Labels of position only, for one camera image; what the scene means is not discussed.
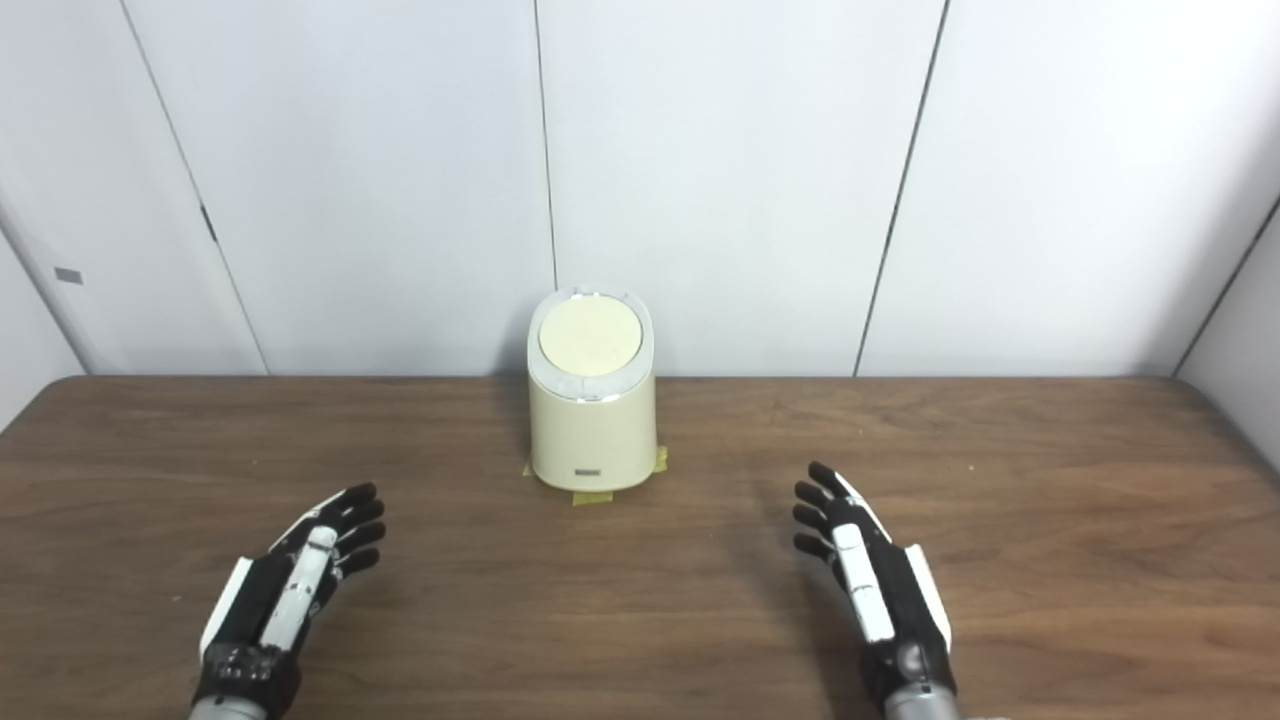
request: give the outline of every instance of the yellow tape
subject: yellow tape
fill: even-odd
[[[573,507],[579,505],[598,505],[600,502],[613,502],[612,492],[575,492]]]

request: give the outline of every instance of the white lid trim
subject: white lid trim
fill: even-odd
[[[539,342],[543,322],[552,309],[584,295],[612,297],[630,307],[640,320],[640,348],[626,365],[607,375],[586,378],[567,373],[547,359]],[[616,287],[582,284],[567,287],[548,295],[538,304],[534,319],[529,323],[526,352],[529,377],[543,389],[575,402],[611,402],[640,384],[653,370],[653,323],[649,319],[649,309],[635,295]]]

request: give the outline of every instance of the panel seam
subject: panel seam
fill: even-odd
[[[538,47],[538,102],[543,118],[543,170],[547,176],[547,225],[552,243],[552,288],[559,291],[559,259],[556,255],[556,209],[552,201],[552,151],[547,132],[547,87],[543,79],[543,20],[534,0],[534,42]]]
[[[1249,241],[1249,246],[1244,249],[1244,252],[1240,255],[1240,260],[1235,264],[1235,269],[1231,270],[1231,277],[1226,278],[1226,283],[1222,284],[1222,290],[1217,293],[1217,297],[1213,300],[1213,305],[1210,306],[1208,313],[1199,324],[1199,328],[1196,329],[1196,334],[1192,336],[1192,341],[1187,345],[1187,350],[1183,351],[1183,356],[1179,357],[1178,365],[1174,366],[1174,372],[1170,377],[1176,378],[1181,374],[1183,365],[1187,364],[1187,359],[1192,356],[1192,351],[1196,350],[1196,346],[1199,343],[1201,337],[1208,328],[1208,324],[1213,320],[1213,316],[1217,315],[1226,295],[1231,292],[1231,287],[1235,286],[1235,279],[1240,277],[1240,270],[1244,269],[1244,264],[1249,261],[1249,256],[1253,255],[1253,250],[1258,246],[1258,242],[1262,241],[1262,236],[1265,236],[1267,229],[1270,229],[1271,222],[1275,220],[1277,209],[1280,209],[1280,197],[1276,197],[1276,201],[1271,204],[1271,210],[1268,210],[1266,217],[1262,219],[1262,225],[1258,227],[1258,232],[1253,236],[1253,240]]]
[[[951,9],[951,0],[942,3],[942,13],[938,17],[938,31],[933,36],[933,50],[929,53],[929,67],[924,72],[924,85],[920,87],[920,102],[915,108],[915,122],[911,124],[911,140],[906,143],[906,158],[902,160],[902,174],[897,181],[897,195],[893,197],[893,211],[888,218],[888,229],[884,233],[884,246],[881,250],[879,266],[876,269],[876,283],[872,286],[872,299],[867,305],[867,319],[863,322],[863,337],[858,343],[858,357],[854,360],[854,374],[858,377],[863,366],[863,352],[867,350],[867,338],[872,329],[872,315],[876,313],[876,299],[879,296],[881,281],[884,278],[884,265],[888,260],[888,249],[893,242],[893,229],[897,227],[897,213],[902,205],[902,191],[906,188],[906,176],[911,170],[911,158],[915,155],[915,140],[920,135],[920,120],[924,118],[924,106],[929,99],[929,85],[933,82],[933,69],[938,61],[938,47],[942,45],[942,32],[947,26],[947,13]]]
[[[232,274],[232,266],[227,261],[227,254],[223,251],[223,243],[218,242],[218,233],[214,231],[214,222],[209,217],[209,208],[205,205],[205,197],[200,192],[200,184],[196,182],[196,174],[191,170],[191,163],[187,160],[187,151],[182,146],[182,140],[178,137],[178,128],[173,123],[173,115],[169,113],[169,105],[164,100],[164,95],[160,92],[160,83],[156,81],[155,70],[151,69],[151,59],[147,56],[147,50],[142,45],[142,37],[138,35],[138,28],[133,24],[133,15],[129,14],[129,6],[125,0],[119,0],[120,10],[124,13],[124,22],[129,26],[129,33],[133,36],[133,45],[138,49],[138,56],[142,59],[142,67],[147,70],[147,79],[151,82],[151,91],[155,92],[156,102],[160,104],[160,113],[164,114],[165,124],[169,127],[169,137],[173,138],[174,147],[178,149],[178,159],[182,160],[183,169],[187,170],[187,182],[191,183],[191,191],[196,195],[196,202],[200,205],[200,215],[205,222],[205,228],[209,231],[209,238],[214,241],[214,247],[218,249],[218,258],[223,263],[223,272],[227,273],[227,281],[230,283],[232,295],[236,297],[236,304],[239,306],[241,316],[244,318],[244,327],[248,328],[248,336],[253,341],[253,348],[257,350],[257,357],[262,363],[262,370],[270,375],[271,366],[266,363],[266,354],[262,352],[262,343],[257,338],[257,331],[253,328],[253,320],[248,316],[248,309],[244,307],[244,299],[241,296],[239,286],[236,284],[236,275]]]

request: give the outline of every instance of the robot finger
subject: robot finger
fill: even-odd
[[[823,539],[831,542],[831,523],[827,521],[827,516],[820,511],[814,510],[809,505],[796,505],[791,509],[791,518],[801,525],[818,530],[822,533]]]
[[[380,557],[381,555],[378,552],[376,547],[365,547],[352,552],[334,565],[334,569],[339,573],[338,579],[349,578],[361,570],[367,570],[374,565],[378,565],[378,560]]]
[[[338,532],[349,533],[370,520],[381,518],[385,511],[387,506],[383,505],[381,500],[372,500],[370,502],[357,505],[343,514],[342,520],[338,524]]]
[[[358,528],[338,538],[338,542],[334,543],[333,548],[340,560],[343,557],[347,557],[356,550],[366,544],[378,542],[384,537],[387,537],[387,525],[384,523],[380,521],[369,523],[365,525],[360,525]]]
[[[854,492],[852,486],[840,477],[840,473],[832,470],[822,462],[818,462],[817,460],[809,464],[809,478],[824,487],[833,497],[849,497],[851,495],[858,495]]]
[[[364,520],[361,520],[361,523],[355,523],[351,527],[340,527],[346,516],[351,514],[352,509],[367,505],[376,496],[378,487],[374,486],[374,483],[352,486],[329,496],[324,502],[316,505],[311,510],[307,510],[297,520],[294,520],[293,524],[289,525],[289,529],[284,530],[284,533],[276,538],[274,543],[271,543],[268,552],[271,555],[297,552],[298,548],[302,547],[302,543],[306,542],[307,536],[311,534],[311,528],[320,524],[329,525],[343,533],[356,525],[360,525]]]
[[[818,560],[826,562],[831,568],[831,573],[836,577],[836,582],[840,584],[840,589],[849,592],[849,587],[845,583],[845,570],[844,568],[841,568],[840,556],[836,553],[836,550],[833,547],[827,544],[827,542],[823,541],[822,538],[805,533],[796,533],[792,542],[795,543],[796,550],[799,550],[800,552],[804,552],[805,555],[812,555]]]
[[[831,496],[826,491],[804,480],[796,483],[796,498],[801,502],[808,502],[818,510],[822,510],[831,502]]]

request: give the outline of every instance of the small label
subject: small label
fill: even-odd
[[[64,283],[84,284],[84,278],[79,274],[79,270],[69,270],[67,268],[54,268],[54,277],[63,281]]]

